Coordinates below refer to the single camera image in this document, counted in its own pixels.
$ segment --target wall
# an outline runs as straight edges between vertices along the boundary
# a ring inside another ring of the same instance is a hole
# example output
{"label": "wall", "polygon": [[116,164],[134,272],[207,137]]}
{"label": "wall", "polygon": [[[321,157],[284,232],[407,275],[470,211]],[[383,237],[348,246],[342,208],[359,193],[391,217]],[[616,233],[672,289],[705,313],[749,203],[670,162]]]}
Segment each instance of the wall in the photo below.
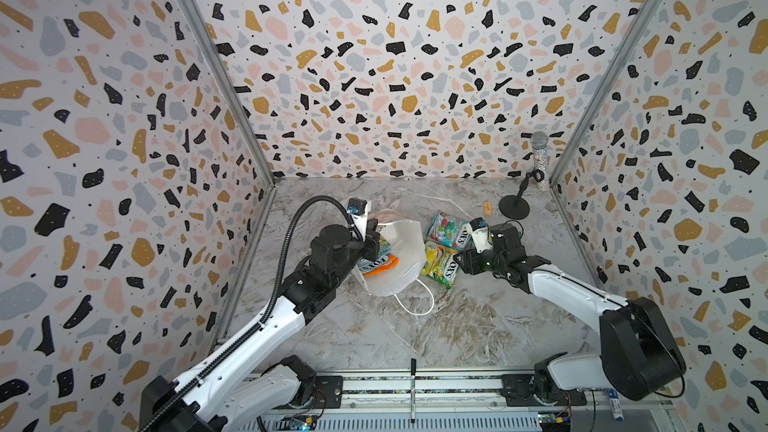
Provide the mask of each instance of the wall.
{"label": "wall", "polygon": [[134,430],[207,354],[261,181],[175,0],[0,1],[0,428]]}
{"label": "wall", "polygon": [[768,414],[766,4],[664,0],[558,184],[606,288],[661,307],[690,430]]}
{"label": "wall", "polygon": [[198,0],[276,176],[516,176],[642,0]]}

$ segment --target marble floor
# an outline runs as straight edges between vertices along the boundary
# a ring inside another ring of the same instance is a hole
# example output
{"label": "marble floor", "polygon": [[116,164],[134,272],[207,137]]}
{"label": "marble floor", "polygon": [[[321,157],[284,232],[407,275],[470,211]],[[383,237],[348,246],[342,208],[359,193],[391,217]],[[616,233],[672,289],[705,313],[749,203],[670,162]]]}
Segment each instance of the marble floor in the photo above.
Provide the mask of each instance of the marble floor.
{"label": "marble floor", "polygon": [[[518,184],[511,179],[482,178],[279,181],[227,336],[251,320],[269,298],[286,228],[294,211],[309,197],[324,194],[342,204],[351,196],[374,197],[373,211],[400,211],[419,220],[425,231],[437,211],[469,220],[482,216],[484,202],[493,204],[493,216],[486,221],[504,222],[498,200],[516,193]],[[573,276],[592,282],[550,193],[531,186],[526,198],[532,209],[522,220],[528,254],[546,257]],[[343,223],[331,204],[321,202],[305,212],[293,236],[286,274],[308,253],[311,239],[331,223]],[[410,358],[416,358],[419,367],[530,367],[557,352],[584,350],[597,341],[597,335],[583,322],[558,306],[514,289],[489,273],[459,273],[450,290],[429,278],[422,281],[434,293],[436,305],[429,315],[414,317],[394,298],[368,295],[349,276],[337,291],[336,300],[283,342],[261,367],[291,354],[317,370],[405,368]],[[411,310],[424,310],[430,302],[417,283],[398,296]]]}

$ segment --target green snack bag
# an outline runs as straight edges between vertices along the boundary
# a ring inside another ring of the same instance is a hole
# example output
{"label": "green snack bag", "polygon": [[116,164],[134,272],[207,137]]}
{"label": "green snack bag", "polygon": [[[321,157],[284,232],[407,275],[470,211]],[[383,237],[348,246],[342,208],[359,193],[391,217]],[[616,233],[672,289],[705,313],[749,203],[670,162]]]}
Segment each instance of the green snack bag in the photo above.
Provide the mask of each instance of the green snack bag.
{"label": "green snack bag", "polygon": [[451,288],[459,270],[458,264],[453,260],[458,250],[427,241],[424,244],[424,252],[427,254],[427,262],[422,269],[422,275],[427,275],[446,288]]}

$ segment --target white cable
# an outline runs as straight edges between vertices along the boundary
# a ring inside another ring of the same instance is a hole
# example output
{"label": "white cable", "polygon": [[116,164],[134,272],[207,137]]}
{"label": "white cable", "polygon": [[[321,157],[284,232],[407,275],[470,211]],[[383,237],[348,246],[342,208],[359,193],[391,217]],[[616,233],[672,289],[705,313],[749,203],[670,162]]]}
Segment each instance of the white cable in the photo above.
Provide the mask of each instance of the white cable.
{"label": "white cable", "polygon": [[403,304],[402,304],[402,302],[400,302],[400,299],[397,297],[397,294],[392,294],[392,295],[394,295],[394,296],[395,296],[395,300],[397,300],[397,303],[398,303],[398,304],[400,304],[400,307],[402,307],[402,310],[404,310],[404,311],[408,312],[410,315],[427,315],[429,312],[431,312],[431,311],[432,311],[432,309],[434,309],[434,308],[435,308],[435,296],[434,296],[434,295],[432,295],[432,291],[431,291],[431,290],[429,290],[429,287],[427,287],[426,285],[424,285],[424,282],[422,282],[422,281],[420,281],[420,280],[418,280],[418,279],[417,279],[416,281],[417,281],[419,284],[421,284],[421,285],[422,285],[422,286],[423,286],[425,289],[427,289],[427,292],[429,292],[429,297],[432,299],[432,306],[429,308],[429,310],[428,310],[427,312],[423,312],[423,313],[420,313],[420,314],[418,314],[418,313],[416,313],[416,312],[411,312],[411,311],[409,311],[409,310],[406,308],[406,306],[405,306],[405,305],[403,305]]}

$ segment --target silver glittery microphone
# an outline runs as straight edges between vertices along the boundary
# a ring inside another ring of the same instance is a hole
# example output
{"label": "silver glittery microphone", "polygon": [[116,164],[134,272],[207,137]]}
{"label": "silver glittery microphone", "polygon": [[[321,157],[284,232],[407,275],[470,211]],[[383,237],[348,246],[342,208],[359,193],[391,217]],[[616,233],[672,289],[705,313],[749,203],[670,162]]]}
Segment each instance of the silver glittery microphone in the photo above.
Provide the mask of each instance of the silver glittery microphone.
{"label": "silver glittery microphone", "polygon": [[539,190],[549,190],[549,174],[547,171],[547,143],[549,137],[541,130],[531,134],[531,147],[533,147],[534,167],[544,173],[544,180],[536,182]]}

